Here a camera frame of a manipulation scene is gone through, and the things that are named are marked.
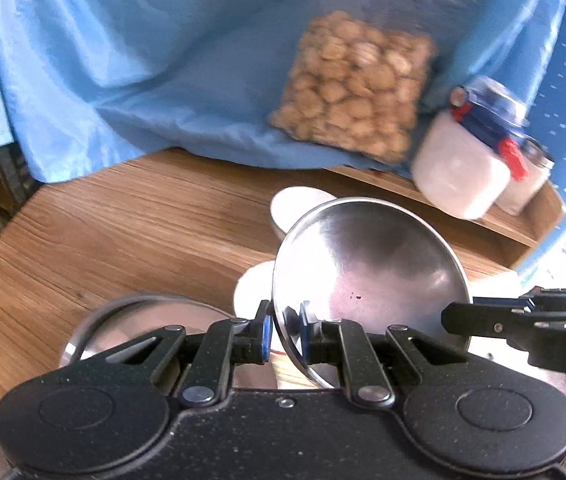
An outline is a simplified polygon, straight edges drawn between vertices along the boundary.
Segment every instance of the metal screw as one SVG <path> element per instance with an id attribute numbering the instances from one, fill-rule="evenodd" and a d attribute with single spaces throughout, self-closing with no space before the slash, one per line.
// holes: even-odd
<path id="1" fill-rule="evenodd" d="M 373 384 L 369 386 L 362 386 L 357 392 L 358 396 L 367 402 L 383 402 L 390 398 L 390 392 L 387 388 L 383 386 L 375 386 Z"/>
<path id="2" fill-rule="evenodd" d="M 214 399 L 214 390 L 207 386 L 190 386 L 183 391 L 183 399 L 199 404 Z"/>
<path id="3" fill-rule="evenodd" d="M 285 397 L 277 399 L 277 406 L 279 408 L 293 408 L 295 404 L 294 399 L 286 399 Z"/>

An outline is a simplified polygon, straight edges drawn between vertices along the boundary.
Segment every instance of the container lid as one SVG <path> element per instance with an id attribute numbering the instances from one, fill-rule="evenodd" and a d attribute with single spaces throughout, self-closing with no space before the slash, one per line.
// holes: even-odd
<path id="1" fill-rule="evenodd" d="M 231 317 L 213 306 L 182 296 L 128 296 L 105 304 L 83 320 L 67 342 L 59 364 L 62 367 L 87 359 L 166 325 L 182 325 L 188 334 L 197 334 L 206 332 L 212 323 Z M 270 363 L 237 366 L 233 384 L 237 388 L 277 388 Z"/>
<path id="2" fill-rule="evenodd" d="M 526 124 L 526 106 L 498 81 L 480 75 L 466 85 L 466 90 L 470 94 L 470 101 L 487 108 L 501 120 L 513 126 Z"/>
<path id="3" fill-rule="evenodd" d="M 541 146 L 536 139 L 526 137 L 521 147 L 521 152 L 532 164 L 538 168 L 551 170 L 554 167 L 554 158 L 547 149 Z"/>

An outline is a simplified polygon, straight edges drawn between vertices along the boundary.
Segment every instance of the bowl rim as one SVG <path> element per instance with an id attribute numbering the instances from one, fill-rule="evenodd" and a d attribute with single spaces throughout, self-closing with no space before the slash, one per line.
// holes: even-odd
<path id="1" fill-rule="evenodd" d="M 141 294 L 128 294 L 121 298 L 108 301 L 96 310 L 91 311 L 82 321 L 74 328 L 71 336 L 67 339 L 67 343 L 61 349 L 61 355 L 58 361 L 58 367 L 63 368 L 67 365 L 74 364 L 80 361 L 83 351 L 90 343 L 96 332 L 105 325 L 112 317 L 130 307 L 141 308 L 146 303 L 160 303 L 160 302 L 181 302 L 191 304 L 192 306 L 201 306 L 210 308 L 219 314 L 222 314 L 227 319 L 232 317 L 232 314 L 221 310 L 215 306 L 202 301 L 192 300 L 187 296 L 178 296 L 175 294 L 162 294 L 160 292 L 152 293 L 145 292 Z"/>
<path id="2" fill-rule="evenodd" d="M 281 272 L 280 256 L 281 254 L 284 254 L 285 250 L 287 250 L 287 248 L 292 245 L 296 235 L 298 235 L 299 232 L 307 228 L 309 225 L 313 224 L 313 222 L 316 221 L 317 216 L 319 216 L 320 213 L 322 213 L 324 210 L 335 206 L 339 206 L 344 203 L 360 203 L 360 202 L 374 203 L 392 208 L 398 211 L 399 213 L 407 215 L 410 218 L 416 220 L 417 222 L 419 222 L 419 224 L 425 227 L 452 258 L 452 261 L 455 264 L 455 267 L 457 268 L 459 276 L 461 277 L 462 280 L 462 284 L 465 292 L 464 300 L 467 299 L 467 303 L 471 303 L 472 301 L 472 297 L 470 295 L 470 286 L 468 284 L 468 277 L 466 276 L 465 270 L 463 270 L 463 267 L 461 266 L 461 262 L 459 261 L 457 254 L 454 252 L 454 250 L 452 250 L 452 247 L 450 247 L 447 241 L 445 241 L 444 238 L 430 224 L 428 224 L 428 222 L 420 218 L 420 216 L 417 216 L 412 211 L 407 210 L 406 208 L 396 205 L 392 202 L 381 200 L 380 198 L 371 198 L 365 196 L 351 196 L 346 198 L 337 198 L 335 200 L 330 200 L 329 202 L 320 204 L 313 209 L 310 209 L 310 211 L 308 211 L 303 216 L 301 216 L 301 218 L 298 219 L 298 221 L 292 226 L 292 228 L 287 232 L 287 235 L 285 235 L 285 237 L 283 238 L 281 245 L 279 246 L 279 250 L 277 251 L 277 257 L 274 259 L 274 271 L 272 272 L 271 296 L 272 296 L 272 304 L 274 307 L 274 322 L 275 322 L 274 324 L 276 326 L 277 332 L 279 333 L 279 339 L 281 340 L 281 344 L 285 349 L 285 353 L 288 355 L 290 360 L 295 364 L 295 366 L 305 374 L 306 377 L 308 377 L 310 380 L 314 381 L 315 383 L 319 384 L 319 386 L 323 388 L 334 388 L 336 385 L 330 384 L 310 366 L 304 364 L 303 357 L 298 351 L 297 346 L 294 345 L 294 342 L 292 341 L 289 332 L 285 330 L 285 320 L 283 316 L 284 309 L 277 305 L 277 275 Z M 465 344 L 466 346 L 465 349 L 467 349 L 469 343 L 470 340 L 468 339 L 468 341 Z"/>

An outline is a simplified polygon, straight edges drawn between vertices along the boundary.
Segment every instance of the bag of nuts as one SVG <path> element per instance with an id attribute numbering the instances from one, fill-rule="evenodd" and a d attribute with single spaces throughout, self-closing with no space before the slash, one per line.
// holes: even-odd
<path id="1" fill-rule="evenodd" d="M 316 18 L 270 123 L 297 140 L 399 162 L 434 54 L 428 36 L 381 32 L 342 10 Z"/>

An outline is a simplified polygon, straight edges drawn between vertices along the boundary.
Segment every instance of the stainless steel bowl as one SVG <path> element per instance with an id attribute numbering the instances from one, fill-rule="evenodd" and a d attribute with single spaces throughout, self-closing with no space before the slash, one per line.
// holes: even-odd
<path id="1" fill-rule="evenodd" d="M 277 254 L 272 299 L 285 351 L 323 387 L 333 378 L 303 362 L 285 324 L 285 310 L 298 313 L 304 302 L 318 319 L 351 319 L 370 333 L 406 324 L 459 348 L 468 344 L 441 326 L 443 308 L 471 301 L 458 258 L 425 221 L 374 198 L 333 200 L 304 215 Z"/>

